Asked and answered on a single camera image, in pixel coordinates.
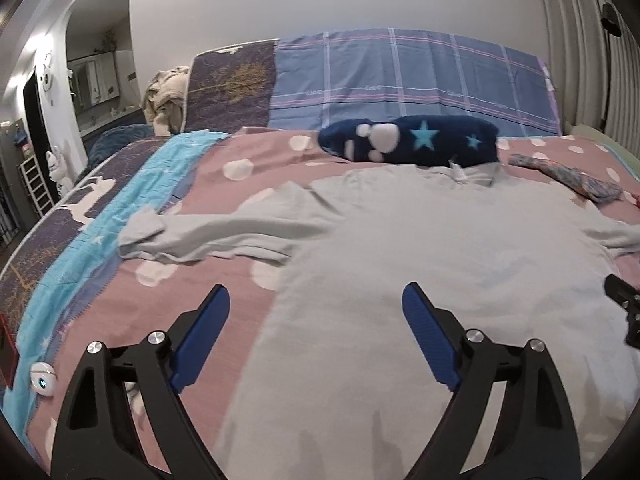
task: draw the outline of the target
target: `white plush toy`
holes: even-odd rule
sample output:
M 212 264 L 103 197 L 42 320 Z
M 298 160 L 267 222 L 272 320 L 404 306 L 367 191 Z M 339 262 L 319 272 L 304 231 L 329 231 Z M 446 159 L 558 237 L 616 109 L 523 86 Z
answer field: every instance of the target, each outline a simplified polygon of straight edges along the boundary
M 64 198 L 74 188 L 74 183 L 69 178 L 65 157 L 57 146 L 53 147 L 53 153 L 47 152 L 47 165 L 50 179 L 56 183 L 60 198 Z

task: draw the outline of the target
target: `black wall lamp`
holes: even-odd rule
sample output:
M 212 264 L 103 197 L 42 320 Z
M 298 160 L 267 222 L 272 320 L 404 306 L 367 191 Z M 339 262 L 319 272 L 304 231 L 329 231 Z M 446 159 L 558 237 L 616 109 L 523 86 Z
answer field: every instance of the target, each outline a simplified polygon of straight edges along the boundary
M 618 20 L 618 14 L 616 9 L 610 3 L 606 3 L 602 6 L 600 12 L 600 23 L 604 30 L 607 31 L 605 38 L 605 51 L 607 54 L 607 101 L 604 108 L 604 116 L 600 120 L 600 131 L 604 132 L 607 126 L 607 119 L 609 118 L 609 102 L 611 100 L 611 38 L 615 36 L 619 38 L 622 36 L 622 30 L 620 29 L 620 21 Z

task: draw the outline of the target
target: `ceiling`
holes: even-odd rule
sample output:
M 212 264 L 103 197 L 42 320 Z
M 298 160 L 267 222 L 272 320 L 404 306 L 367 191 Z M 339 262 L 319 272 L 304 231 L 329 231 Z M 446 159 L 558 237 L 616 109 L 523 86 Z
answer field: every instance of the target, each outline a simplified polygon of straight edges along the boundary
M 100 34 L 129 15 L 129 0 L 76 0 L 66 35 Z

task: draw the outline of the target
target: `red object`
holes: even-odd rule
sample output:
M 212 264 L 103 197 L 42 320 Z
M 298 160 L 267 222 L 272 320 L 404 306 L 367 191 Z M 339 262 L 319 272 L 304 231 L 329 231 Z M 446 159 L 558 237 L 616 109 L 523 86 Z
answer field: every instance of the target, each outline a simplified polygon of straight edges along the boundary
M 0 314 L 0 386 L 14 387 L 15 369 L 18 367 L 18 350 L 9 334 L 4 316 Z

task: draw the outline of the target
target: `teal star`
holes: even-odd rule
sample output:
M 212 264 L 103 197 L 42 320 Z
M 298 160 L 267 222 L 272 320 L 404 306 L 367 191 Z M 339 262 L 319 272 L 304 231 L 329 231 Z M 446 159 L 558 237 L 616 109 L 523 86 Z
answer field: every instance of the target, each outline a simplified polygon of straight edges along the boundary
M 482 140 L 476 138 L 476 134 L 471 135 L 471 137 L 466 136 L 466 140 L 469 141 L 468 147 L 473 148 L 474 150 L 478 149 L 478 144 L 482 143 Z
M 419 130 L 409 130 L 415 136 L 414 142 L 414 150 L 418 150 L 419 148 L 426 146 L 431 151 L 434 150 L 433 147 L 433 137 L 436 134 L 439 134 L 439 130 L 430 130 L 427 126 L 427 121 L 422 121 Z

